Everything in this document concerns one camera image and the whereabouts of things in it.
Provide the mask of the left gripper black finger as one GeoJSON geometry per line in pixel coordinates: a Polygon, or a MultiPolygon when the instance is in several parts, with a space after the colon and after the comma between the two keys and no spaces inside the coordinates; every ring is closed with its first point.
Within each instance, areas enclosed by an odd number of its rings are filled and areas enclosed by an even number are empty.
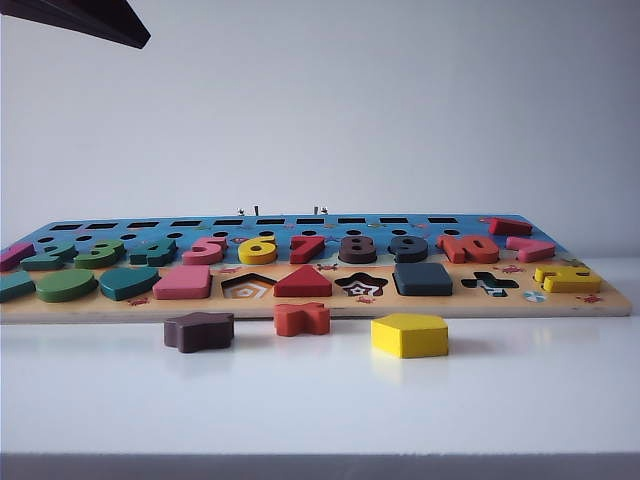
{"type": "Polygon", "coordinates": [[[151,34],[125,0],[2,0],[1,14],[142,49],[151,34]]]}

